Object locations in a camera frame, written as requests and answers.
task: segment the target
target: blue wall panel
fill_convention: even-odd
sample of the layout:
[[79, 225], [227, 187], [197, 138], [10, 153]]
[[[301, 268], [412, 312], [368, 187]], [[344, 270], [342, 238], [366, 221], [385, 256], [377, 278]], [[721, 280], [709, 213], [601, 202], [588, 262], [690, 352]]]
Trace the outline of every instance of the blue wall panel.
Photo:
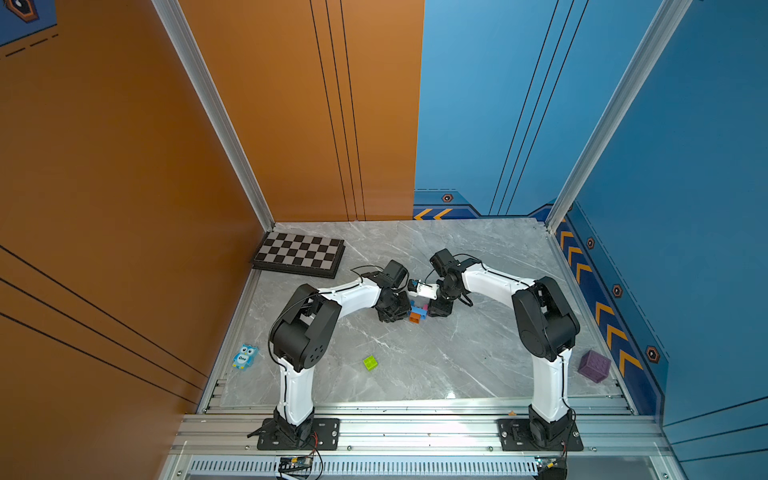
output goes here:
[[745, 455], [710, 458], [696, 462], [683, 462], [683, 467], [690, 480], [700, 478], [765, 478], [765, 465], [768, 452]]
[[670, 443], [686, 442], [768, 423], [768, 399], [664, 427]]
[[427, 0], [416, 190], [457, 190], [482, 215], [556, 197], [659, 4]]
[[0, 46], [32, 35], [38, 31], [56, 25], [56, 6], [54, 0], [37, 0], [35, 11], [38, 19], [25, 22], [0, 2]]
[[[713, 413], [768, 396], [766, 23], [766, 2], [693, 2], [578, 197], [663, 343], [675, 442], [768, 422], [757, 406]], [[746, 456], [732, 454], [765, 438], [748, 429], [675, 450], [691, 478], [736, 478], [723, 473]], [[696, 460], [715, 455], [732, 456]]]

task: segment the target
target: checkerboard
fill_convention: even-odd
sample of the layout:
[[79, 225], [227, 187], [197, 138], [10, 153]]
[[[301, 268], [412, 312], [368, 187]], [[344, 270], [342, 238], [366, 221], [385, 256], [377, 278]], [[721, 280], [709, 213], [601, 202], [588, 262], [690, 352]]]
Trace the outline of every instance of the checkerboard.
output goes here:
[[333, 278], [344, 240], [269, 232], [253, 258], [253, 268]]

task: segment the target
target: purple cube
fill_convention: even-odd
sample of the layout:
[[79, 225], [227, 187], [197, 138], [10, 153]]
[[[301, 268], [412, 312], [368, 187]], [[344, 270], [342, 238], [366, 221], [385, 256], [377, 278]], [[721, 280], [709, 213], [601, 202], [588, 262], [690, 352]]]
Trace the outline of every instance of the purple cube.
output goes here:
[[611, 360], [601, 354], [590, 350], [581, 357], [578, 372], [595, 383], [600, 383], [608, 378], [611, 371]]

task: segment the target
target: marble floor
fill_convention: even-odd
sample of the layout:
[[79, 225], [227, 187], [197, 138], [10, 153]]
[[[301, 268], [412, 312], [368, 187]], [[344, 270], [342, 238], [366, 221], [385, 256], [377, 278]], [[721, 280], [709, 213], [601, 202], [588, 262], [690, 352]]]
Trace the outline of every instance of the marble floor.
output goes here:
[[[275, 230], [344, 239], [344, 257], [335, 279], [261, 273], [237, 342], [238, 347], [254, 344], [260, 352], [248, 369], [227, 369], [222, 407], [276, 404], [278, 367], [266, 352], [274, 320], [297, 286], [328, 287], [352, 281], [357, 275], [349, 269], [355, 266], [385, 266], [394, 259], [409, 270], [411, 278], [423, 279], [432, 269], [429, 258], [447, 247], [453, 254], [469, 253], [491, 268], [514, 275], [549, 275], [576, 305], [564, 281], [570, 273], [561, 269], [544, 225], [534, 219], [278, 223]], [[316, 366], [315, 403], [532, 396], [533, 368], [518, 338], [514, 313], [487, 297], [471, 297], [474, 307], [456, 302], [450, 317], [428, 317], [418, 325], [408, 320], [381, 323], [374, 309], [343, 317]], [[602, 342], [591, 319], [577, 315], [581, 332], [568, 373], [569, 395], [620, 394], [614, 378], [595, 384], [576, 372], [581, 356]], [[379, 362], [372, 372], [362, 363], [370, 355]]]

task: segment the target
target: owl toy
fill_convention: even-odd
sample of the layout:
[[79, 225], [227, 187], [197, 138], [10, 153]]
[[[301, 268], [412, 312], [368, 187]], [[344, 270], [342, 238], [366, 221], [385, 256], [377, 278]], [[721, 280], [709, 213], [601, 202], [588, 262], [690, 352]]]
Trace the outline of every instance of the owl toy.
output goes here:
[[232, 362], [233, 367], [238, 369], [246, 369], [253, 363], [253, 357], [259, 352], [259, 349], [255, 346], [243, 344], [240, 350], [235, 355], [235, 360]]

